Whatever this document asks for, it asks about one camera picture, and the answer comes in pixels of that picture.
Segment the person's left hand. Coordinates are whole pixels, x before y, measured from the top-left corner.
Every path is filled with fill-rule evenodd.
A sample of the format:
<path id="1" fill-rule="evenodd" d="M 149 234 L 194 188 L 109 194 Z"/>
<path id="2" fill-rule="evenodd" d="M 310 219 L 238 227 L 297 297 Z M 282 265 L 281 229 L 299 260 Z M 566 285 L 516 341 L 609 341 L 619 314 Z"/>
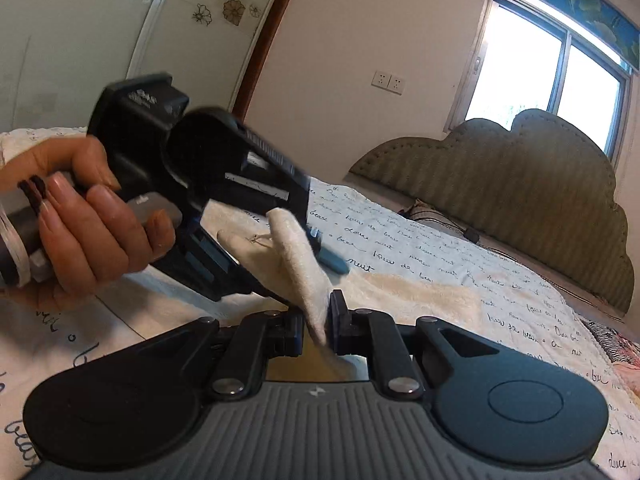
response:
<path id="1" fill-rule="evenodd" d="M 165 211 L 141 224 L 115 192 L 103 145 L 93 136 L 44 141 L 1 170 L 3 191 L 32 176 L 47 180 L 38 218 L 54 278 L 6 292 L 38 311 L 63 311 L 127 273 L 144 270 L 175 243 Z"/>

